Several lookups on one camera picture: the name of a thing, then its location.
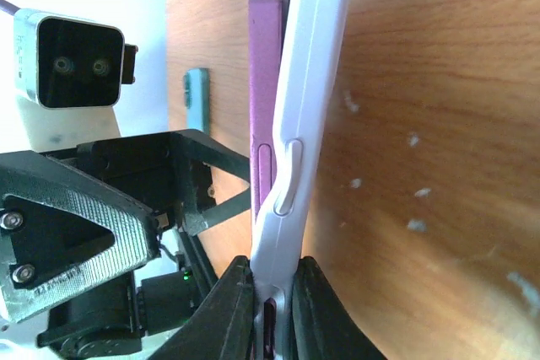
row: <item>wooden surface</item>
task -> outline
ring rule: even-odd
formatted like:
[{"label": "wooden surface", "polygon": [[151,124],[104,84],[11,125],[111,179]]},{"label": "wooden surface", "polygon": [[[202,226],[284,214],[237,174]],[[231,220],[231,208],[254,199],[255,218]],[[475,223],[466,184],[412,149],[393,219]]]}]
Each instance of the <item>wooden surface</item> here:
[{"label": "wooden surface", "polygon": [[[212,134],[248,154],[247,0],[167,11],[170,127],[209,67]],[[539,19],[540,0],[351,0],[305,253],[389,358],[540,358]],[[223,271],[249,214],[203,242]]]}]

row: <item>white paint spot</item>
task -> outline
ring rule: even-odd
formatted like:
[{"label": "white paint spot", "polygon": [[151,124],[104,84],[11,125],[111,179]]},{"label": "white paint spot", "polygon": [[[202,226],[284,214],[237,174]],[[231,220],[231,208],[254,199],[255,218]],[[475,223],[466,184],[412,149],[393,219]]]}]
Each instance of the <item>white paint spot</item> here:
[{"label": "white paint spot", "polygon": [[414,196],[418,198],[427,197],[429,196],[430,192],[431,192],[431,189],[429,187],[425,187],[423,189],[418,190],[416,193],[414,193]]},{"label": "white paint spot", "polygon": [[513,282],[517,287],[521,288],[521,295],[529,303],[531,310],[531,316],[536,317],[540,311],[540,293],[538,290],[525,278],[523,278],[520,273],[513,271],[508,273],[506,278]]},{"label": "white paint spot", "polygon": [[426,232],[428,226],[421,219],[411,219],[407,224],[407,229],[416,232]]},{"label": "white paint spot", "polygon": [[349,90],[345,90],[345,105],[351,113],[358,113],[360,105],[353,102],[353,97]]},{"label": "white paint spot", "polygon": [[362,179],[352,179],[349,185],[351,189],[359,189],[362,185]]},{"label": "white paint spot", "polygon": [[413,132],[408,139],[408,144],[411,146],[411,148],[414,148],[418,145],[419,142],[420,142],[419,135]]}]

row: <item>purple plastic object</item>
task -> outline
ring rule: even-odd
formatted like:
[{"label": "purple plastic object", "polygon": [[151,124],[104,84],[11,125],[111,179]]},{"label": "purple plastic object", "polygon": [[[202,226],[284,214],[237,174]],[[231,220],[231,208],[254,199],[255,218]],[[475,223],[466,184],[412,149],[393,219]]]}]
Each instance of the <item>purple plastic object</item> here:
[{"label": "purple plastic object", "polygon": [[272,126],[283,44],[283,5],[283,0],[249,0],[253,219],[276,179]]}]

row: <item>teal marker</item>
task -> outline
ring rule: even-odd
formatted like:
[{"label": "teal marker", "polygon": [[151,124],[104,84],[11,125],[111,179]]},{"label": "teal marker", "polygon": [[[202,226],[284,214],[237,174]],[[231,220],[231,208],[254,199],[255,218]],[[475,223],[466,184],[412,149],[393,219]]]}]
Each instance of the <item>teal marker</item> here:
[{"label": "teal marker", "polygon": [[184,75],[184,102],[187,128],[210,135],[210,75],[205,67],[190,69]]}]

